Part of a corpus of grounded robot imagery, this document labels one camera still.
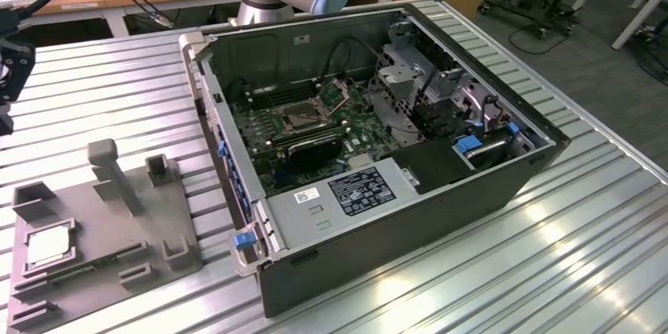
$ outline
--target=open computer chassis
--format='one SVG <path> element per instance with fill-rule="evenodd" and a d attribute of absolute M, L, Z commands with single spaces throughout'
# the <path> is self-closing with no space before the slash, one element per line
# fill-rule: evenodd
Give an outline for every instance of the open computer chassis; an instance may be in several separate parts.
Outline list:
<path fill-rule="evenodd" d="M 268 317 L 500 209 L 569 144 L 412 5 L 180 45 Z"/>

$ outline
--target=side panel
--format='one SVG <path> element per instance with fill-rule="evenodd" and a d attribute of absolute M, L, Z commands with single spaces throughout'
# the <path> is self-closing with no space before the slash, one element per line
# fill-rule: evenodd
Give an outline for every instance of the side panel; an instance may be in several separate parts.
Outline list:
<path fill-rule="evenodd" d="M 545 148 L 534 158 L 512 163 L 260 270 L 265 316 L 276 316 L 500 209 L 562 148 Z"/>

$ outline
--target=motherboard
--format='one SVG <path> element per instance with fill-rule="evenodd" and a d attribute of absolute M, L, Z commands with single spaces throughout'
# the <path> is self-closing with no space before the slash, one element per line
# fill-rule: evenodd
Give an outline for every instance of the motherboard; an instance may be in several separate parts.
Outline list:
<path fill-rule="evenodd" d="M 398 149 L 369 105 L 366 85 L 338 77 L 286 97 L 249 88 L 245 100 L 232 104 L 268 196 L 362 167 Z"/>

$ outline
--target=power supply label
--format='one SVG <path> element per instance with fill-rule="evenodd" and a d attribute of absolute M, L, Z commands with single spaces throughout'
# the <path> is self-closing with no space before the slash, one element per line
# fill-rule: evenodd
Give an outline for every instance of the power supply label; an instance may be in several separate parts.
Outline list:
<path fill-rule="evenodd" d="M 374 167 L 332 180 L 329 187 L 345 214 L 350 217 L 396 198 Z"/>

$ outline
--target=barcode sticker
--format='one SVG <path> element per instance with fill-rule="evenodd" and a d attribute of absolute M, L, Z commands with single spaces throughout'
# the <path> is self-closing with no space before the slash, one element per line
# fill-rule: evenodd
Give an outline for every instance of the barcode sticker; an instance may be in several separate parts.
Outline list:
<path fill-rule="evenodd" d="M 317 199 L 320 194 L 316 188 L 306 189 L 305 191 L 297 192 L 294 194 L 296 203 L 305 203 L 312 199 Z"/>

